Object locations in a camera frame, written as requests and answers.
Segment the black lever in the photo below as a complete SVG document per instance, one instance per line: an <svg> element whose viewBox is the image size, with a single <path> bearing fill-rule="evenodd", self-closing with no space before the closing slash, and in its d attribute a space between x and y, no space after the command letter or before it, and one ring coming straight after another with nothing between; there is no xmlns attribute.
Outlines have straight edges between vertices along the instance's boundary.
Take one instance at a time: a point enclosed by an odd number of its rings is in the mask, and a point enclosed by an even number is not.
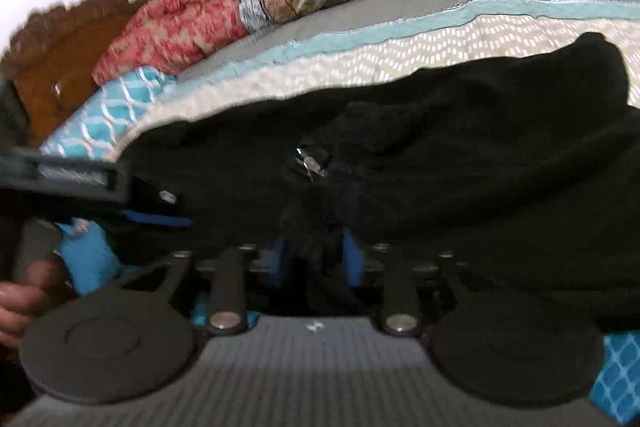
<svg viewBox="0 0 640 427"><path fill-rule="evenodd" d="M171 381L196 349L191 323L173 307L191 266L190 253L175 252L44 315L20 346L29 379L86 405L129 399Z"/></svg>
<svg viewBox="0 0 640 427"><path fill-rule="evenodd" d="M396 337L414 337L422 329L420 300L411 265L402 251L385 248L385 274L380 325Z"/></svg>
<svg viewBox="0 0 640 427"><path fill-rule="evenodd" d="M246 331L244 256L247 252L247 247L228 248L218 258L207 305L206 329L212 335L220 337Z"/></svg>

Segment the logo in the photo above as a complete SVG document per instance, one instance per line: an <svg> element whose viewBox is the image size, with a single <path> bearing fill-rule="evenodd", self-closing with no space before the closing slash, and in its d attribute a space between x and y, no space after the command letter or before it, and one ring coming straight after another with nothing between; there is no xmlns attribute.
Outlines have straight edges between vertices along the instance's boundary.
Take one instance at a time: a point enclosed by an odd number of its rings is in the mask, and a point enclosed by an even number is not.
<svg viewBox="0 0 640 427"><path fill-rule="evenodd" d="M41 165L38 172L42 177L54 182L79 183L82 185L107 186L107 175L104 172L74 171L63 167L47 167Z"/></svg>
<svg viewBox="0 0 640 427"><path fill-rule="evenodd" d="M312 323L306 325L306 329L313 333L318 333L318 331L324 330L324 324L322 324L322 322L320 321L313 321Z"/></svg>

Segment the round black pad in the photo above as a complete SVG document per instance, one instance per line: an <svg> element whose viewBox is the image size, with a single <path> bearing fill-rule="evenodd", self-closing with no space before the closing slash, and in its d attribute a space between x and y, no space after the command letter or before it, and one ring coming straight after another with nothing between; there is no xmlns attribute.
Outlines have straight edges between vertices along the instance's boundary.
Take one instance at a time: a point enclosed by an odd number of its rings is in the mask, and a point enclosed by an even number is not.
<svg viewBox="0 0 640 427"><path fill-rule="evenodd" d="M602 334L589 320L510 289L469 294L434 327L429 347L462 389L519 407L587 394L604 358Z"/></svg>
<svg viewBox="0 0 640 427"><path fill-rule="evenodd" d="M194 348L189 322L157 295L109 288L37 321L20 357L45 393L94 405L158 389L183 370Z"/></svg>

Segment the black fabric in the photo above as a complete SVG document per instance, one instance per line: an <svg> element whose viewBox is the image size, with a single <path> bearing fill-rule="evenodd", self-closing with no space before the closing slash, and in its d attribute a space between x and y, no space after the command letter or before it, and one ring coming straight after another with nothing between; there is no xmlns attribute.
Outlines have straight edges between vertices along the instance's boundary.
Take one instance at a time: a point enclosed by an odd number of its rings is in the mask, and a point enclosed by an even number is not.
<svg viewBox="0 0 640 427"><path fill-rule="evenodd" d="M31 385L20 363L0 360L0 422L3 415L18 412L33 398Z"/></svg>
<svg viewBox="0 0 640 427"><path fill-rule="evenodd" d="M640 113L627 95L620 52L585 34L546 55L423 69L158 128L124 159L183 192L194 227L138 230L116 238L117 253L208 257L284 230L293 256L327 274L339 262L336 230L349 227L408 259L455 251L517 286L635 286ZM307 146L326 153L313 182L287 167Z"/></svg>

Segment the teal patterned fabric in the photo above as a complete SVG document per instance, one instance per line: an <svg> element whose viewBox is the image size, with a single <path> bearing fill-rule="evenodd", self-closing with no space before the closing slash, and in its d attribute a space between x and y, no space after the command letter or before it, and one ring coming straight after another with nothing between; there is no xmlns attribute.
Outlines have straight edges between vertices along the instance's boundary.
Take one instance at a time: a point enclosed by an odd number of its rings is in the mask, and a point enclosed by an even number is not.
<svg viewBox="0 0 640 427"><path fill-rule="evenodd" d="M40 150L54 156L100 159L159 95L174 87L174 76L150 66L136 68L104 84Z"/></svg>
<svg viewBox="0 0 640 427"><path fill-rule="evenodd" d="M590 400L622 425L640 414L640 331L607 335Z"/></svg>

